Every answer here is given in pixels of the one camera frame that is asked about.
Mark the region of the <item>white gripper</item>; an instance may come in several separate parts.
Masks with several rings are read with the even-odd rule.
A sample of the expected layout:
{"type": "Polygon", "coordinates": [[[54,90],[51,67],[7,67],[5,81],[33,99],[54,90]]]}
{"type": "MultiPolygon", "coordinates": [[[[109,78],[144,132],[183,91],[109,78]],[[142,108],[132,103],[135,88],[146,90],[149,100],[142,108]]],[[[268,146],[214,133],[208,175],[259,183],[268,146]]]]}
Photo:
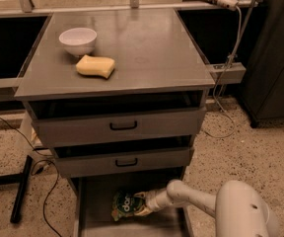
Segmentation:
{"type": "Polygon", "coordinates": [[[135,198],[145,199],[146,206],[141,206],[134,212],[135,216],[147,216],[172,205],[166,189],[151,190],[134,194],[135,198]]]}

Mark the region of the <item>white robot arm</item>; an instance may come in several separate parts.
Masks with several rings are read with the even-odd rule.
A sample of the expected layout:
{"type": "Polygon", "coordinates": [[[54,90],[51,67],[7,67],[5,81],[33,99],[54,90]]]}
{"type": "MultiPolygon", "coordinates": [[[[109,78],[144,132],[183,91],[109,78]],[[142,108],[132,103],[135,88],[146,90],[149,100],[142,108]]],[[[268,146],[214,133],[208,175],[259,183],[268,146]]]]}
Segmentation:
{"type": "Polygon", "coordinates": [[[274,211],[253,187],[241,181],[228,181],[216,195],[210,195],[181,180],[171,180],[163,189],[137,193],[134,197],[143,201],[135,216],[194,205],[215,219],[216,237],[279,237],[274,211]]]}

